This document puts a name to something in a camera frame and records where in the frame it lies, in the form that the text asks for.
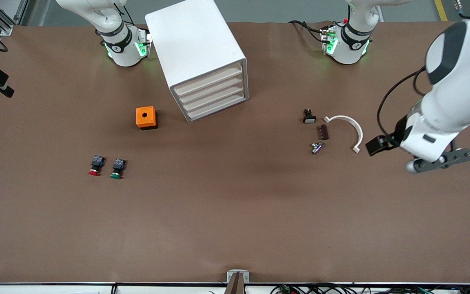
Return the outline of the white drawer with scuffed lip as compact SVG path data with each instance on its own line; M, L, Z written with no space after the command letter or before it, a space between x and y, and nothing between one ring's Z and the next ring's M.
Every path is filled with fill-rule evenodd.
M174 86L173 90L178 96L183 96L190 94L200 89L204 89L207 86L215 85L225 79L231 78L233 76L239 75L242 73L242 65L240 62L228 65L217 69L214 72L207 73L198 78L194 78L188 82L185 82L181 85Z

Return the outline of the red push button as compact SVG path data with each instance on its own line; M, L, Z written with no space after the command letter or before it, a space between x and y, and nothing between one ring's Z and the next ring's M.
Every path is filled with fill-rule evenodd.
M88 171L88 174L92 176L99 176L101 175L101 169L106 161L106 158L103 156L94 156L91 162L91 168Z

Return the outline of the green push button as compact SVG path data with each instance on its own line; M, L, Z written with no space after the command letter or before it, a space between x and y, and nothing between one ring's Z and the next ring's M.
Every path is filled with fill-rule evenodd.
M113 171L110 174L112 179L122 179L123 171L126 167L126 161L120 158L116 158L113 162Z

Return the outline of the white plastic drawer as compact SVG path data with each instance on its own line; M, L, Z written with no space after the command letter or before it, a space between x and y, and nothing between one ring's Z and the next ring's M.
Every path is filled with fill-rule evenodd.
M204 86L200 89L197 89L195 91L192 91L188 94L184 94L182 96L179 96L178 99L181 103L186 104L186 103L191 103L194 102L198 99L201 99L203 97L206 97L207 95L211 95L213 93L216 93L220 90L223 90L227 87L237 85L243 81L243 74L237 74L230 76L229 78L224 78L220 81L213 82L210 85Z
M233 93L236 93L236 92L239 92L239 91L243 91L243 93L244 93L244 87L241 83L239 83L237 85L227 87L227 88L225 88L223 90L220 90L216 93L213 93L211 95L207 95L206 97L198 99L194 102L186 103L186 104L182 103L182 104L183 104L184 109L189 112L191 110L194 110L194 109L198 108L199 106L203 106L203 105L207 104L208 102L213 102L216 99L220 99L220 98L225 97L229 94L233 94Z
M216 99L213 102L208 102L207 104L203 106L199 106L198 108L189 111L188 112L189 121L195 121L205 116L209 116L211 114L214 114L215 112L219 112L226 108L230 108L231 106L234 106L246 100L247 98L245 97L243 91L229 94L225 97Z

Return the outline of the white drawer cabinet housing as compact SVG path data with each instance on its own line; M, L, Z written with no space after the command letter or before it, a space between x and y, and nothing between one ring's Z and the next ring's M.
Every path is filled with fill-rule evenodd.
M184 0L148 13L145 22L168 89L187 122L194 121L189 121L188 111L175 94L174 86L222 67L241 63L241 84L249 99L246 56L214 0Z

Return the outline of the orange box with hole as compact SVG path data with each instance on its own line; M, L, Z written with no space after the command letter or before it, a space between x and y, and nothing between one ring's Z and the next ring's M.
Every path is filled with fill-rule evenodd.
M153 106L136 108L135 123L140 130L158 129L158 113Z

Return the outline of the white curved plastic bracket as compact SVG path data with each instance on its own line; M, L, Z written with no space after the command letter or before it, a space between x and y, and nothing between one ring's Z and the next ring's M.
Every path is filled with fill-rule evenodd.
M330 123L330 122L336 121L336 120L345 121L345 122L349 123L350 125L352 125L355 128L355 130L357 132L357 142L352 147L352 150L355 153L359 153L361 151L360 145L362 144L363 139L364 139L364 132L363 132L363 129L362 129L361 125L358 123L358 121L356 121L352 117L345 116L345 115L337 115L337 116L332 116L332 117L325 116L324 117L324 121L326 123Z

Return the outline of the white table edge rail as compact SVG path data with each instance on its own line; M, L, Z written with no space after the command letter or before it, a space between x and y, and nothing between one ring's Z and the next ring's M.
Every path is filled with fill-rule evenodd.
M0 294L224 294L226 282L0 283ZM470 283L278 282L246 285L246 294L470 294Z

